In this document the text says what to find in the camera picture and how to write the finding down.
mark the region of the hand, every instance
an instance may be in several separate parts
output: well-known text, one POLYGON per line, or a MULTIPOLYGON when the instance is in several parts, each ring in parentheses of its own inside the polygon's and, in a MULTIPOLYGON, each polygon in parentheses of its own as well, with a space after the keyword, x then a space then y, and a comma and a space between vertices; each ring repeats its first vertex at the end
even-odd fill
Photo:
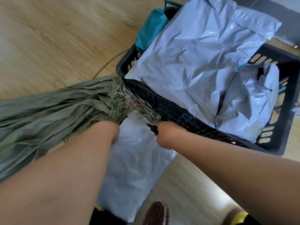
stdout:
POLYGON ((172 121, 163 121, 157 124, 157 143, 160 147, 172 149, 172 142, 176 135, 186 132, 187 130, 172 121))
POLYGON ((119 124, 113 121, 100 121, 96 123, 95 126, 97 126, 97 128, 100 128, 101 134, 108 135, 107 137, 112 138, 111 144, 114 144, 118 140, 120 134, 119 124))

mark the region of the person's right arm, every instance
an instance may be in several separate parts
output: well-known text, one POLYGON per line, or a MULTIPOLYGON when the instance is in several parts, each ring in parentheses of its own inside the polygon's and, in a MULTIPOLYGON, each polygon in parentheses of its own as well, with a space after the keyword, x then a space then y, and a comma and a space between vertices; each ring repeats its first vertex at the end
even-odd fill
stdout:
POLYGON ((161 147, 190 160, 261 224, 300 224, 300 162, 211 140, 173 122, 157 127, 161 147))

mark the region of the dark gray panel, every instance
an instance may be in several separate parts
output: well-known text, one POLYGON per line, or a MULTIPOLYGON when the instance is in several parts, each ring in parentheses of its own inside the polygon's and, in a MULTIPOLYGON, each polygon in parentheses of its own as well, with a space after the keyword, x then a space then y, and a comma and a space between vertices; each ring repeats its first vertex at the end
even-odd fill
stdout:
POLYGON ((257 0, 252 9, 266 13, 282 22, 276 36, 285 37, 287 40, 300 44, 300 13, 277 4, 270 0, 257 0))
POLYGON ((251 5, 254 4, 257 0, 233 0, 235 1, 238 5, 244 6, 244 7, 250 7, 251 5))

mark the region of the person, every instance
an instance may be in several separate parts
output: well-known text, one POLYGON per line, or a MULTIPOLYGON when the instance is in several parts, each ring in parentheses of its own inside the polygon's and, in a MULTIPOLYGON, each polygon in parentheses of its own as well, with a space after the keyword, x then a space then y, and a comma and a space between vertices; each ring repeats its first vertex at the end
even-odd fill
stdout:
MULTIPOLYGON (((157 129, 161 147, 194 163, 261 224, 300 224, 300 162, 204 138, 173 122, 157 129)), ((1 224, 88 224, 119 131, 118 124, 98 122, 2 183, 1 224)))

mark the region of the person's left arm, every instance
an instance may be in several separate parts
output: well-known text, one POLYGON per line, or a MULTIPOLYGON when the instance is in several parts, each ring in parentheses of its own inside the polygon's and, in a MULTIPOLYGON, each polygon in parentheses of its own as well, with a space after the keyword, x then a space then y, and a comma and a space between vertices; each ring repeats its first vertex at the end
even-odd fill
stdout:
POLYGON ((99 122, 2 183, 1 224, 88 224, 119 131, 99 122))

